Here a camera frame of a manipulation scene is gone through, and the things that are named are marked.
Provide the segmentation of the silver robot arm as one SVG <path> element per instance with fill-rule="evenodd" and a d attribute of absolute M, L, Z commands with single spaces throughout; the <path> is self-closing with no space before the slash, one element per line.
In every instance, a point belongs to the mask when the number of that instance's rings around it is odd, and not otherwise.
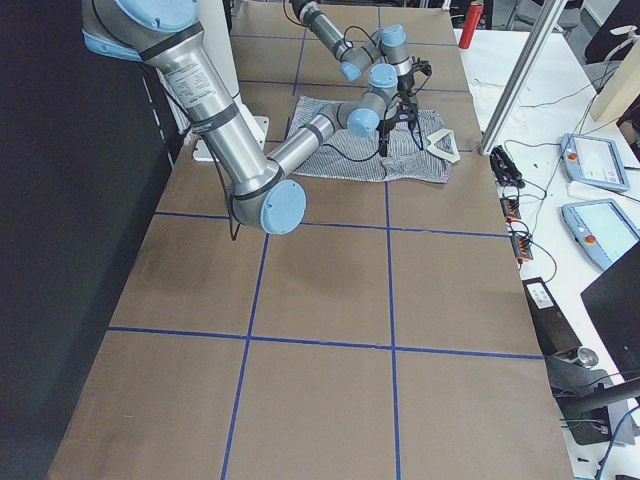
<path fill-rule="evenodd" d="M 384 134 L 405 122 L 410 131 L 418 126 L 419 104 L 415 74 L 432 73 L 430 63 L 410 54 L 404 27 L 394 24 L 366 33 L 367 41 L 356 45 L 339 30 L 315 1 L 294 1 L 299 22 L 317 37 L 339 62 L 346 80 L 368 76 L 368 87 L 349 112 L 336 117 L 350 133 L 369 138 Z"/>
<path fill-rule="evenodd" d="M 289 179 L 336 132 L 368 138 L 396 111 L 398 80 L 408 71 L 406 33 L 392 25 L 352 47 L 314 1 L 296 1 L 303 26 L 332 52 L 350 81 L 367 73 L 357 102 L 323 106 L 270 153 L 264 153 L 221 72 L 234 67 L 221 2 L 84 1 L 83 36 L 97 54 L 158 69 L 177 95 L 195 134 L 203 138 L 231 179 L 229 215 L 269 234 L 286 234 L 302 221 L 303 188 Z"/>

